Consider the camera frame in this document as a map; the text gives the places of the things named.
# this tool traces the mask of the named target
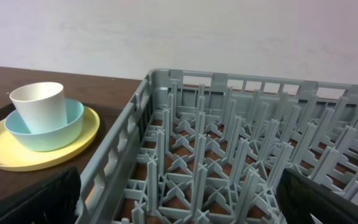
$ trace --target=white cup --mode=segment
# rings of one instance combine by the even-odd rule
[[[60,83],[25,85],[9,97],[32,134],[53,131],[67,124],[64,88]]]

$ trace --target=yellow plate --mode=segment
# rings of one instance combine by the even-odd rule
[[[35,152],[22,146],[0,121],[0,169],[32,171],[65,162],[91,144],[100,125],[98,114],[85,107],[81,134],[71,144],[49,152]]]

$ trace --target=teal bowl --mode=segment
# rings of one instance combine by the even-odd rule
[[[5,119],[5,128],[26,148],[46,152],[73,142],[81,133],[84,105],[66,99],[67,125],[45,133],[31,134],[17,110]]]

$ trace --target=wall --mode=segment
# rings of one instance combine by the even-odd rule
[[[0,66],[358,84],[358,1],[0,0]]]

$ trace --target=brown tabletop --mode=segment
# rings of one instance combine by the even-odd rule
[[[4,107],[11,102],[10,92],[35,82],[63,84],[66,97],[79,100],[94,109],[99,114],[101,125],[93,143],[63,164],[32,172],[9,172],[0,169],[0,200],[69,166],[76,166],[81,173],[122,108],[134,94],[140,80],[0,67],[0,107],[3,108],[0,110],[0,120],[14,109],[12,105]]]

